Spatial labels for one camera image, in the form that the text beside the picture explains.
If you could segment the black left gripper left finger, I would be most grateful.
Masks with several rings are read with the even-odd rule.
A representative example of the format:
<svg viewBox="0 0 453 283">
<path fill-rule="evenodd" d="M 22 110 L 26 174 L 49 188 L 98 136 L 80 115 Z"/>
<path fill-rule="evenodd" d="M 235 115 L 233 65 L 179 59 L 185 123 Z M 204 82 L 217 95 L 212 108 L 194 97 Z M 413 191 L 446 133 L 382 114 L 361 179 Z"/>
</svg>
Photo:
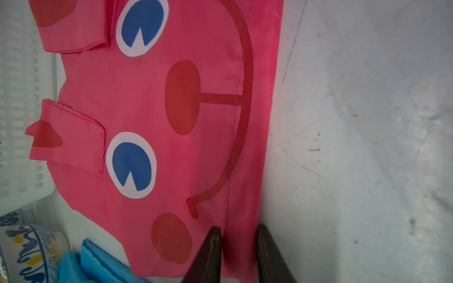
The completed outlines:
<svg viewBox="0 0 453 283">
<path fill-rule="evenodd" d="M 181 283 L 220 283 L 221 266 L 222 232 L 220 227 L 213 226 Z"/>
</svg>

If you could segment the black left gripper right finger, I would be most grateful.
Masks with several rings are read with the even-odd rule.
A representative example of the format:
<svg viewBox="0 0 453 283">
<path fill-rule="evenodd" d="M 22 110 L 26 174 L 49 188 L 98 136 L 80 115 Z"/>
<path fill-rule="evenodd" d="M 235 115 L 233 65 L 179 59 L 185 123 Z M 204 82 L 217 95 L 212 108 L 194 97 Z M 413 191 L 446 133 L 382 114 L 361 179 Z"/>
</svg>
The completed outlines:
<svg viewBox="0 0 453 283">
<path fill-rule="evenodd" d="M 259 283 L 296 283 L 269 229 L 257 228 L 257 266 Z"/>
</svg>

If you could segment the pink bunny raincoat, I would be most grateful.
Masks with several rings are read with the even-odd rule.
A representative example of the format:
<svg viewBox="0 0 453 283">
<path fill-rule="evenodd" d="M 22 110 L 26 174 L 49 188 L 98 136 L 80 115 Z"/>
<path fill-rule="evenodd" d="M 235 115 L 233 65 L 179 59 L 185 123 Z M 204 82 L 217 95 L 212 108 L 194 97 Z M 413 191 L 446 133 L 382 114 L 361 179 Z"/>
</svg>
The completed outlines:
<svg viewBox="0 0 453 283">
<path fill-rule="evenodd" d="M 60 195 L 135 276 L 182 278 L 208 231 L 221 274 L 258 280 L 256 229 L 283 1 L 30 1 L 61 55 L 26 134 Z"/>
</svg>

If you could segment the blue patterned ceramic cup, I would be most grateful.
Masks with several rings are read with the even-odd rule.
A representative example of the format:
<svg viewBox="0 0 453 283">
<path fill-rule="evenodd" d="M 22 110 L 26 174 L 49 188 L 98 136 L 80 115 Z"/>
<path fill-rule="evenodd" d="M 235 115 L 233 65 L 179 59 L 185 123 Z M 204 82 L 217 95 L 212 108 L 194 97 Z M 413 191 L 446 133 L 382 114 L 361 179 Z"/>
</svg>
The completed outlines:
<svg viewBox="0 0 453 283">
<path fill-rule="evenodd" d="M 56 283 L 61 258 L 69 250 L 61 231 L 26 224 L 18 212 L 1 217 L 2 283 Z"/>
</svg>

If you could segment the white plastic perforated basket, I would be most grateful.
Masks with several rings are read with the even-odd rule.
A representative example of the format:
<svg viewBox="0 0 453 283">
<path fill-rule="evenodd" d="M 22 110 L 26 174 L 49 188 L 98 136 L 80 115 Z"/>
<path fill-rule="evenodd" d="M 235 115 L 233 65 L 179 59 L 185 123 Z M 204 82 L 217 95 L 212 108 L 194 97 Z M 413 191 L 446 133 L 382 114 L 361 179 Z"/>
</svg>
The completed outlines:
<svg viewBox="0 0 453 283">
<path fill-rule="evenodd" d="M 1 214 L 50 195 L 45 162 L 29 158 L 25 134 L 41 116 L 41 103 L 55 97 L 54 59 L 44 51 L 27 1 L 1 1 Z"/>
</svg>

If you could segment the blue folded raincoat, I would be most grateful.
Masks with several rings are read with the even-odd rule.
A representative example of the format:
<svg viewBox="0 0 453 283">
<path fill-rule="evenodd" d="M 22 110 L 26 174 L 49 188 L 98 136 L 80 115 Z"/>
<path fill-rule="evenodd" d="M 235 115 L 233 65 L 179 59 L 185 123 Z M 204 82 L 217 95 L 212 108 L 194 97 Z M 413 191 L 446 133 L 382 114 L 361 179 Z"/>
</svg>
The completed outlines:
<svg viewBox="0 0 453 283">
<path fill-rule="evenodd" d="M 60 262 L 60 283 L 148 283 L 90 240 L 79 253 L 66 252 Z"/>
</svg>

